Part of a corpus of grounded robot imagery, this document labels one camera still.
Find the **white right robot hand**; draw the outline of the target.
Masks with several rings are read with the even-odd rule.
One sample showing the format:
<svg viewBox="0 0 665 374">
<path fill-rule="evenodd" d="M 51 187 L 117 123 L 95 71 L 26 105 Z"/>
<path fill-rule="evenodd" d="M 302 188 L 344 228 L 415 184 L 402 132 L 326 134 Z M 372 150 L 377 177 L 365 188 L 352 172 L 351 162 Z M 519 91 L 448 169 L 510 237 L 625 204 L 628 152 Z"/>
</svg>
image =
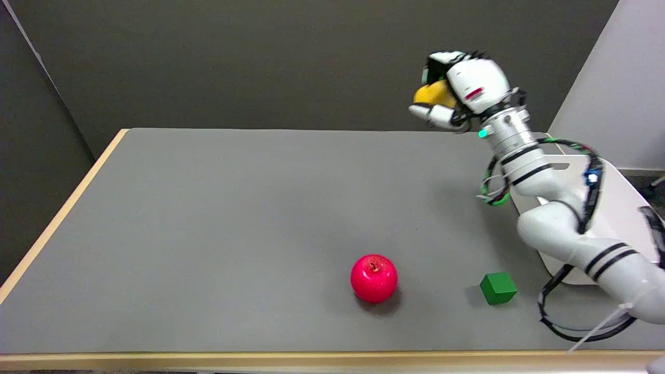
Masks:
<svg viewBox="0 0 665 374">
<path fill-rule="evenodd" d="M 500 66 L 485 53 L 444 50 L 428 55 L 422 87 L 409 112 L 431 126 L 468 131 L 480 121 L 511 108 L 515 89 Z"/>
</svg>

